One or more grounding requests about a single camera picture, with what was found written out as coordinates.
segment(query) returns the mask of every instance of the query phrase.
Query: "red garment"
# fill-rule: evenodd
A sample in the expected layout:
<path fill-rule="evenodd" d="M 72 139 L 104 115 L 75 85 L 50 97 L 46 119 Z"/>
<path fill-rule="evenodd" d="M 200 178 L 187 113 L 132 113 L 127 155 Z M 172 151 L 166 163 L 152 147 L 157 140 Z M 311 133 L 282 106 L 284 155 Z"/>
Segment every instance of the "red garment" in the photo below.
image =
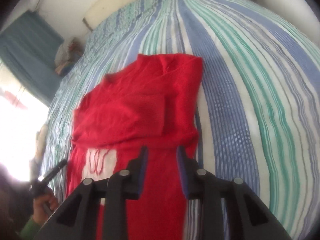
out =
<path fill-rule="evenodd" d="M 146 145 L 141 198 L 127 201 L 129 239 L 182 239 L 186 200 L 176 148 L 183 145 L 189 157 L 196 150 L 194 114 L 201 76 L 202 59 L 186 54 L 138 55 L 122 71 L 107 74 L 74 112 L 67 195 L 82 180 L 88 148 L 116 149 L 115 173 Z"/>

